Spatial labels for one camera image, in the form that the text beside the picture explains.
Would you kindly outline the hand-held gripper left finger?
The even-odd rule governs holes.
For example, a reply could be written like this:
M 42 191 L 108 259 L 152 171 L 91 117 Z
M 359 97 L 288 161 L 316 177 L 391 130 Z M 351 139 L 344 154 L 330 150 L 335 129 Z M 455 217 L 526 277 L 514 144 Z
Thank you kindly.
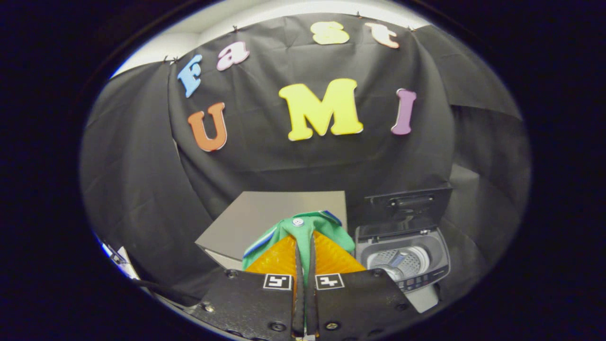
M 192 316 L 243 339 L 292 341 L 305 334 L 304 293 L 297 242 L 288 236 L 248 269 L 219 274 Z

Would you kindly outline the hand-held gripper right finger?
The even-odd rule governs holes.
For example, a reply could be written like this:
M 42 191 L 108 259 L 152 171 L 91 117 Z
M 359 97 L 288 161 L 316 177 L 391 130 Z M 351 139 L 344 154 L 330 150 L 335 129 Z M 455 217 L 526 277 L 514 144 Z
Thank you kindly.
M 366 270 L 325 235 L 312 234 L 307 333 L 319 341 L 367 341 L 407 328 L 419 314 L 384 269 Z

